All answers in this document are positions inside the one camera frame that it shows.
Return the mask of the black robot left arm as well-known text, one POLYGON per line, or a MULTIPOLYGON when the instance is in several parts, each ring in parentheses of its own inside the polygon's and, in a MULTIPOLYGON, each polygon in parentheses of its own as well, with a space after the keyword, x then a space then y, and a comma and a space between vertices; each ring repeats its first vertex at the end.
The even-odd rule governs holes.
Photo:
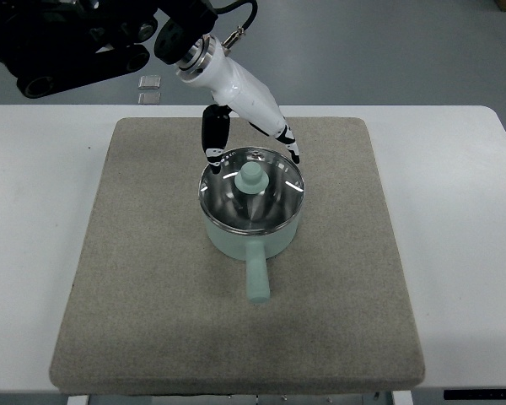
POLYGON ((0 63, 29 99, 178 62, 218 13, 209 1, 0 1, 0 63))

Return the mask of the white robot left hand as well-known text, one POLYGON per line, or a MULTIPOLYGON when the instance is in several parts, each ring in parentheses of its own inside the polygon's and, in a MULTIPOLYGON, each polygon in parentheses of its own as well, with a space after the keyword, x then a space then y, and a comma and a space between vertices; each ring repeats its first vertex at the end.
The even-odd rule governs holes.
POLYGON ((232 111, 283 144, 295 164, 300 161, 296 139, 269 88, 229 57, 217 38, 204 35, 176 66, 182 82, 212 94, 214 103, 202 114, 202 150, 212 173, 221 170, 232 111))

